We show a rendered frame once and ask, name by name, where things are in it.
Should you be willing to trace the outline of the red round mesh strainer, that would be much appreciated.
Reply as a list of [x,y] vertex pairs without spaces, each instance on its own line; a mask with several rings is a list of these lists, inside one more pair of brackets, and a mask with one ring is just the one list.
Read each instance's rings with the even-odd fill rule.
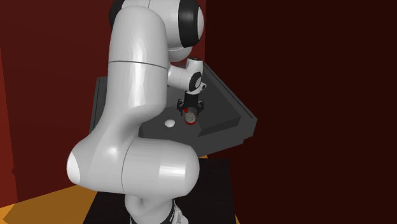
[[184,121],[187,125],[194,125],[197,122],[197,116],[194,113],[192,108],[185,108],[184,112]]

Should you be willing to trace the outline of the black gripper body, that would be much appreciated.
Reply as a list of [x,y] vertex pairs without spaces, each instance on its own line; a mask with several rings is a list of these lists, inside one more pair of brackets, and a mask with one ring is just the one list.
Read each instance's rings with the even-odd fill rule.
[[199,105],[199,94],[189,94],[188,92],[185,92],[183,107],[197,109],[198,105]]

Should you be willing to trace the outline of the dark grey basin counter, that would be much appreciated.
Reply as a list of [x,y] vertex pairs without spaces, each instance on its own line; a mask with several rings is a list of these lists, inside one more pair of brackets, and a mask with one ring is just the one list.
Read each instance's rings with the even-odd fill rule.
[[[196,124],[187,125],[176,109],[184,92],[169,87],[165,109],[140,126],[139,137],[187,144],[199,157],[238,146],[251,137],[257,118],[207,64],[204,65],[204,83],[208,87],[199,93],[204,110]],[[166,127],[164,122],[168,119],[174,120],[175,126]]]

